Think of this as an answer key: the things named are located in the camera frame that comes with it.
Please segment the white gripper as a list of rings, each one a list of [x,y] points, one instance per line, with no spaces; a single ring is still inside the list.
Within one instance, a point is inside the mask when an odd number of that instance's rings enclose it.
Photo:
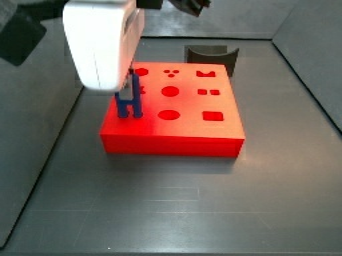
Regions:
[[[136,0],[70,0],[63,26],[83,85],[119,91],[144,29],[144,10]]]

